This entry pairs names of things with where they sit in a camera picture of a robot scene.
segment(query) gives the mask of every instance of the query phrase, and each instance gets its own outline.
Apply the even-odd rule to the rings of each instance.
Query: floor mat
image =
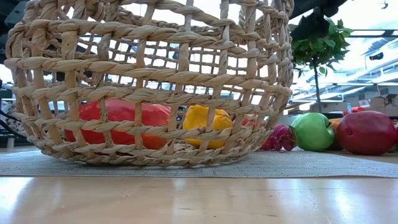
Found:
[[[398,164],[307,151],[254,152],[228,165],[183,167],[91,166],[45,156],[40,151],[0,155],[2,176],[112,176],[112,177],[393,177]]]

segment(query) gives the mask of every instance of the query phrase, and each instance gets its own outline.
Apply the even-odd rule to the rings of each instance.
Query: woven basket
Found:
[[[123,8],[132,3],[147,5],[144,17]],[[241,7],[238,25],[228,19],[230,4]],[[287,23],[293,6],[293,0],[272,4],[222,0],[218,19],[195,7],[193,0],[186,5],[168,0],[29,1],[6,46],[4,64],[16,84],[15,116],[43,154],[69,161],[135,166],[238,161],[259,149],[292,93]],[[152,20],[159,10],[183,15],[184,25]],[[208,27],[191,26],[192,21]],[[78,44],[85,44],[87,50],[79,52]],[[98,53],[90,53],[95,47]],[[46,81],[48,72],[52,80]],[[62,74],[65,81],[58,82]],[[154,82],[157,87],[151,88]],[[108,121],[107,99],[135,104],[135,121]],[[80,119],[79,104],[84,101],[98,101],[101,119]],[[57,102],[65,104],[63,113]],[[168,125],[144,125],[143,103],[170,107]],[[182,129],[185,112],[178,108],[193,105],[209,108],[207,125]],[[215,109],[230,115],[232,128],[212,130]],[[242,125],[245,118],[255,125]],[[72,130],[77,141],[68,142],[65,129]],[[88,144],[82,131],[102,133],[105,141]],[[115,144],[111,131],[134,135],[136,143]],[[167,143],[162,149],[148,149],[142,134],[159,136]],[[187,138],[201,139],[202,144],[194,147],[185,142]],[[209,149],[209,141],[215,139],[224,139],[225,145]]]

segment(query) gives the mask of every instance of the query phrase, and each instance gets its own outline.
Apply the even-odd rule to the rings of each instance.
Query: wooden floor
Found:
[[[398,162],[392,155],[374,159]],[[0,177],[0,224],[397,220],[398,179]]]

